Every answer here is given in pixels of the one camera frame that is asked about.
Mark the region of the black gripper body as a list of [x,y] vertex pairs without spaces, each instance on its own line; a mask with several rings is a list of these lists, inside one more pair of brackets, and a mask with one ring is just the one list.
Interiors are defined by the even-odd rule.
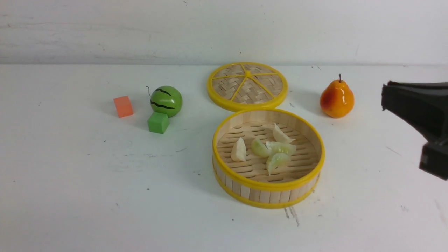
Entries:
[[381,106],[410,124],[426,140],[419,169],[448,178],[448,84],[389,81],[382,87]]

